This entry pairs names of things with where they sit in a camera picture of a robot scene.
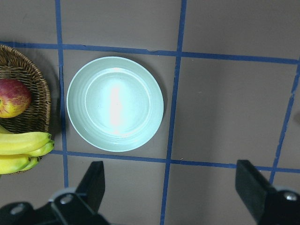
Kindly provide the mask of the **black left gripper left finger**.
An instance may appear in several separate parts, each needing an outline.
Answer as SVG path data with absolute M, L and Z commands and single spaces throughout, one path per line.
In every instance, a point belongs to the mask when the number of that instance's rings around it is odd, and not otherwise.
M 107 225 L 98 213 L 105 193 L 102 161 L 92 162 L 74 191 L 65 191 L 52 201 L 52 210 L 62 225 Z

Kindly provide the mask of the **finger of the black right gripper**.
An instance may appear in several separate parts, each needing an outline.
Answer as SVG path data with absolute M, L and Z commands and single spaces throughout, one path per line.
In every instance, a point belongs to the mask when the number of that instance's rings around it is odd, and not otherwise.
M 297 113 L 294 115 L 293 120 L 294 120 L 295 122 L 297 122 L 297 123 L 300 123 L 300 113 L 299 113 L 299 112 L 297 112 Z

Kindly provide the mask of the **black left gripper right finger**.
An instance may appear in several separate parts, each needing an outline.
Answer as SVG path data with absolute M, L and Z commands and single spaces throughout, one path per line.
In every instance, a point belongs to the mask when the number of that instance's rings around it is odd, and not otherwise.
M 258 225 L 300 223 L 300 194 L 273 186 L 248 160 L 237 161 L 235 189 Z

